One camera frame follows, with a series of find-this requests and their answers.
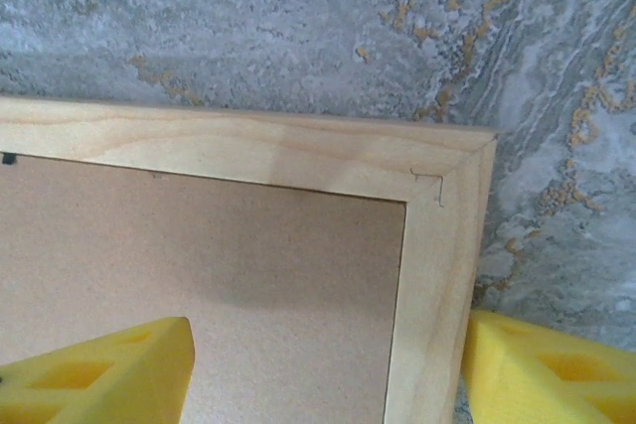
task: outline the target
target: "cork board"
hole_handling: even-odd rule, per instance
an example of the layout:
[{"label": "cork board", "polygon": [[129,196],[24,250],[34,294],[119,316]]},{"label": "cork board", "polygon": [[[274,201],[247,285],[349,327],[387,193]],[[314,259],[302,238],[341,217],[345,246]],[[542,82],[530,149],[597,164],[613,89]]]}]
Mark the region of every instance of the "cork board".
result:
[{"label": "cork board", "polygon": [[20,157],[0,362],[190,318],[182,422],[382,422],[404,204]]}]

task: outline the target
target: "gray marble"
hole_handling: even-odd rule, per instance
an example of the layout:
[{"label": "gray marble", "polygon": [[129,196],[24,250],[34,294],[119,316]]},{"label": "gray marble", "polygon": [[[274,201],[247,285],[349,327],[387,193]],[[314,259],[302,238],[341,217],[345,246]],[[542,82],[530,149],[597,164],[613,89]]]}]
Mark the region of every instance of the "gray marble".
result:
[{"label": "gray marble", "polygon": [[636,351],[635,34],[636,0],[0,0],[0,91],[499,128],[474,306]]}]

